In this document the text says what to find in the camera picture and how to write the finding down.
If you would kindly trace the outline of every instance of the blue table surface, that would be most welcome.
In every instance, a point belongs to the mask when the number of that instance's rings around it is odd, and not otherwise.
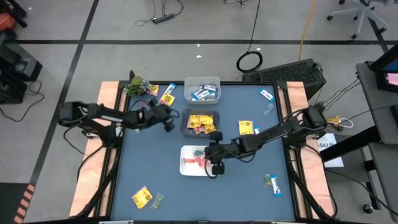
[[[167,85],[160,86],[160,99]],[[220,113],[220,131],[224,141],[239,136],[238,120],[251,120],[263,131],[279,122],[275,109],[264,115],[269,101],[259,94],[264,88],[275,96],[272,86],[221,86],[222,96],[216,105],[188,105],[183,85],[174,89],[172,108],[205,108]],[[142,96],[149,100],[154,96]],[[129,104],[138,98],[131,98]],[[141,107],[138,103],[134,109]],[[294,220],[289,180],[282,140],[265,144],[251,163],[226,159],[225,174],[217,179],[184,176],[179,171],[180,151],[184,145],[207,146],[209,139],[186,138],[180,131],[181,119],[174,119],[175,128],[166,133],[163,124],[136,132],[127,129],[115,189],[112,220]],[[264,187],[264,174],[275,174],[281,197],[272,188]],[[151,209],[152,199],[138,209],[132,196],[146,186],[155,197],[165,196],[159,209]]]

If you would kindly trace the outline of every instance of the orange object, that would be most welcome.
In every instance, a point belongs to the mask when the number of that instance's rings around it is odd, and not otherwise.
[[[0,14],[0,30],[11,29],[15,24],[15,19],[8,13]]]

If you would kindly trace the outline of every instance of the white paper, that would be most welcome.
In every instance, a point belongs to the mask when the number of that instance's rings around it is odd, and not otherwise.
[[[329,148],[330,146],[336,144],[335,135],[332,133],[326,133],[322,138],[318,139],[319,151]],[[330,167],[344,167],[343,160],[341,157],[332,159],[325,163],[326,168]]]

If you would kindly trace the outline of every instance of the wooden board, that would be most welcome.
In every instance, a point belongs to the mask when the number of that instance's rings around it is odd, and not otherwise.
[[[116,101],[116,95],[118,93],[119,82],[103,82],[98,95],[97,103],[103,103],[108,108],[114,108]],[[97,122],[103,125],[109,125],[109,121],[96,119]],[[93,138],[87,140],[85,159],[93,151],[101,145],[99,138]],[[85,165],[81,168],[80,176],[77,182],[75,196],[73,198],[72,207],[70,209],[70,216],[76,215],[81,212],[84,206],[90,201],[96,190],[98,189],[102,166],[105,158],[105,149],[100,150],[89,160],[86,161]]]
[[[287,82],[287,92],[289,94],[290,106],[292,108],[292,111],[297,111],[299,109],[308,107],[307,96],[305,95],[304,84],[302,82]],[[282,114],[286,116],[287,110],[282,91],[279,91],[279,97],[282,101]],[[307,139],[307,144],[318,150],[318,144],[315,139]],[[319,155],[315,154],[311,149],[305,147],[301,151],[301,159],[304,169],[305,181],[307,183],[307,189],[311,192],[315,200],[317,200],[317,202],[324,209],[324,211],[329,215],[333,215],[334,211],[328,190],[325,171],[323,170],[322,161],[319,158]],[[297,186],[296,192],[300,214],[303,218],[305,218],[306,215],[303,195]],[[317,217],[315,212],[312,211],[312,214],[314,218]]]

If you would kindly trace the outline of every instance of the clear plastic container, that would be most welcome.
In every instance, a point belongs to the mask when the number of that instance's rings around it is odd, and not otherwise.
[[[181,125],[180,130],[185,137],[190,138],[210,138],[210,134],[200,133],[196,134],[193,129],[187,128],[188,120],[190,115],[212,115],[213,116],[213,124],[216,127],[217,131],[220,130],[220,114],[217,110],[205,110],[205,109],[193,109],[193,108],[185,108],[182,111]]]
[[[209,100],[192,100],[191,93],[199,90],[201,85],[211,84],[217,86],[217,98]],[[190,105],[214,105],[218,103],[221,97],[221,83],[218,77],[191,77],[184,81],[184,96],[187,103]]]

